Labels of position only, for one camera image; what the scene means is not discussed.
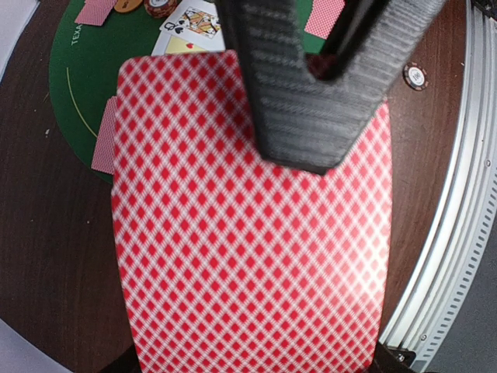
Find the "brown poker chip stack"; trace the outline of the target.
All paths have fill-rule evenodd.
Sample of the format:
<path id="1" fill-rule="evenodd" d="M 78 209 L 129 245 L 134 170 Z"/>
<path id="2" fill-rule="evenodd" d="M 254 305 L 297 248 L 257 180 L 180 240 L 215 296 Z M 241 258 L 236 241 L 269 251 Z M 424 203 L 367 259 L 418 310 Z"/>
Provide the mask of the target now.
<path id="1" fill-rule="evenodd" d="M 422 91 L 429 85 L 426 70 L 415 62 L 407 63 L 402 75 L 407 86 L 415 91 Z"/>

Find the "red chips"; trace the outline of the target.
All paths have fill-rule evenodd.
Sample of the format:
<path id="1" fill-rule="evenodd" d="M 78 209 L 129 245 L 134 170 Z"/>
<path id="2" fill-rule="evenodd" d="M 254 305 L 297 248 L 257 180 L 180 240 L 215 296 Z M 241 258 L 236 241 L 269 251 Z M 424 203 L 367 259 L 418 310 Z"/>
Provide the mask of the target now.
<path id="1" fill-rule="evenodd" d="M 155 19 L 169 17 L 176 10 L 178 4 L 178 0 L 144 0 L 146 13 Z"/>

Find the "red card deck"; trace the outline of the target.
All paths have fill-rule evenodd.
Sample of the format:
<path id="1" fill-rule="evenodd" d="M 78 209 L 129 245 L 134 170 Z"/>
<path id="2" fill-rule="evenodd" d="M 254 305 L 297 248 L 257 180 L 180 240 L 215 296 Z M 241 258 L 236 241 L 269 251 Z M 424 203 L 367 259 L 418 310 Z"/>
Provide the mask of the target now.
<path id="1" fill-rule="evenodd" d="M 324 176 L 265 162 L 233 51 L 132 58 L 112 212 L 144 372 L 365 372 L 391 235 L 381 105 Z"/>

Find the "red playing card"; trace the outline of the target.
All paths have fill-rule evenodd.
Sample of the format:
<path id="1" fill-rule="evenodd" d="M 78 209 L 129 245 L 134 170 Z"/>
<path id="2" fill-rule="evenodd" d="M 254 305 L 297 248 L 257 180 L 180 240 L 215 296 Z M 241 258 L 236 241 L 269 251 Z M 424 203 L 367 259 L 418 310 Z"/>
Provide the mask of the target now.
<path id="1" fill-rule="evenodd" d="M 345 7 L 344 0 L 314 0 L 304 31 L 326 39 Z"/>
<path id="2" fill-rule="evenodd" d="M 101 120 L 91 167 L 95 171 L 113 175 L 114 130 L 117 110 L 117 98 L 107 100 Z"/>
<path id="3" fill-rule="evenodd" d="M 116 1 L 114 0 L 85 1 L 82 10 L 75 19 L 75 23 L 87 26 L 102 26 L 115 4 Z"/>

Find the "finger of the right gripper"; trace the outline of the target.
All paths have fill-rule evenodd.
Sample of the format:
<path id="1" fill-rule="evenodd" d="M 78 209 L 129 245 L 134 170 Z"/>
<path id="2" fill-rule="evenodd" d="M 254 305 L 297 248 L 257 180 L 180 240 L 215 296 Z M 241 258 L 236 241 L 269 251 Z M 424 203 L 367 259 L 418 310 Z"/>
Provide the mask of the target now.
<path id="1" fill-rule="evenodd" d="M 351 1 L 323 49 L 337 57 L 326 72 L 333 113 L 373 113 L 444 1 Z"/>
<path id="2" fill-rule="evenodd" d="M 294 1 L 217 1 L 223 35 L 247 93 L 255 145 L 263 159 L 326 173 L 344 155 L 332 147 L 326 87 L 309 71 Z"/>

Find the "orange big blind button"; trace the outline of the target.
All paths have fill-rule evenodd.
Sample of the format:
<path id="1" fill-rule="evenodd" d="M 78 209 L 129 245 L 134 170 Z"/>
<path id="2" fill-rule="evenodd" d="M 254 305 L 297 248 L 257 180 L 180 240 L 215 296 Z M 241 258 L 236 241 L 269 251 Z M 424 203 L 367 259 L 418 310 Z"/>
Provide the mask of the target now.
<path id="1" fill-rule="evenodd" d="M 129 13 L 138 9 L 143 4 L 143 0 L 117 0 L 114 10 L 118 13 Z"/>

